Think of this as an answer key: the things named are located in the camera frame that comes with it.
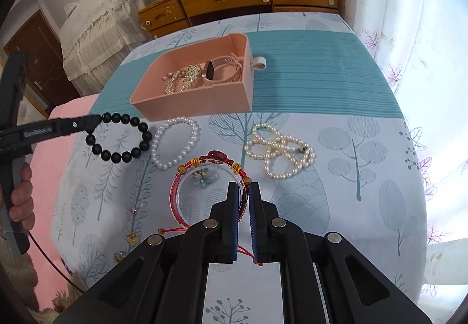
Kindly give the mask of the person's left hand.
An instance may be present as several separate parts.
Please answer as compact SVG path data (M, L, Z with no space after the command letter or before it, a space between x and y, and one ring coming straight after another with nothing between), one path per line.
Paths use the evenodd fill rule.
M18 222L25 229L30 231L35 224L33 212L34 203L32 199L32 170L28 163L21 168L21 182L11 194L12 208L10 218L13 222Z

